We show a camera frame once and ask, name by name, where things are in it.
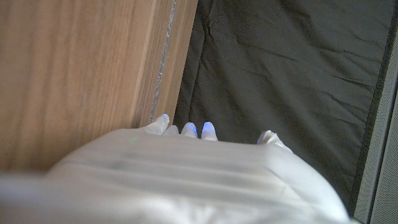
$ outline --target gray perforated panel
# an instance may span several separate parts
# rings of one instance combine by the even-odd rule
[[[392,114],[371,223],[398,223],[398,100]]]
[[[373,193],[376,190],[378,168],[383,157],[384,140],[386,131],[389,127],[389,118],[395,98],[395,86],[397,81],[398,69],[398,38],[395,39],[390,62],[387,69],[386,80],[382,91],[379,109],[377,111],[371,143],[369,146],[368,157],[364,168],[361,187],[359,189],[358,200],[354,217],[363,223],[370,219],[370,211],[373,202]]]

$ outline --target hand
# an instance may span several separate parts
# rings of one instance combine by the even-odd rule
[[[173,136],[180,134],[176,125],[171,125],[169,128],[167,128],[169,122],[169,116],[167,114],[163,114],[150,125],[139,129],[148,134],[164,136]],[[191,138],[198,138],[197,127],[193,123],[187,123],[182,129],[180,135]],[[203,126],[203,131],[201,133],[201,139],[217,141],[216,130],[211,122],[205,122],[205,125]]]

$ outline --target wood grain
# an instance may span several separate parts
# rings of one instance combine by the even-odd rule
[[[179,1],[175,8],[154,115],[156,118],[163,113],[167,113],[170,116],[170,123],[173,122],[175,114],[197,4],[198,0]]]
[[[180,22],[187,27],[175,34],[183,40],[183,47],[174,46],[183,61],[195,14],[188,2],[195,1],[184,3],[189,20]],[[47,170],[104,133],[146,124],[171,5],[0,1],[0,169]],[[169,73],[178,66],[180,74],[165,76],[162,85],[173,87],[163,91],[172,100],[162,96],[167,106],[159,111],[174,113],[183,63],[173,63]]]

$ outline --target gloved finger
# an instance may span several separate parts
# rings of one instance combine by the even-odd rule
[[[193,123],[187,123],[185,124],[184,128],[181,131],[182,136],[188,136],[191,138],[197,138],[198,133],[197,133],[197,127]]]
[[[201,132],[202,140],[218,141],[216,135],[216,129],[211,122],[205,122],[203,130]]]
[[[289,152],[292,152],[292,150],[289,149],[287,146],[285,146],[285,144],[279,139],[278,135],[270,130],[261,133],[260,138],[257,141],[257,144],[273,144],[276,146],[280,146],[288,150]]]
[[[166,131],[169,122],[169,116],[167,114],[163,114],[162,116],[158,117],[153,123],[143,127],[142,130],[144,130],[144,132],[148,134],[161,135]]]
[[[163,133],[164,136],[176,135],[180,134],[178,131],[178,127],[176,125],[171,125],[167,130]]]

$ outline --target wooden panel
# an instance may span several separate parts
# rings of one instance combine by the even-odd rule
[[[171,5],[0,1],[0,169],[46,170],[147,121]]]
[[[171,122],[174,118],[197,4],[198,0],[177,2],[159,98],[155,108],[155,118],[163,113],[170,116]]]

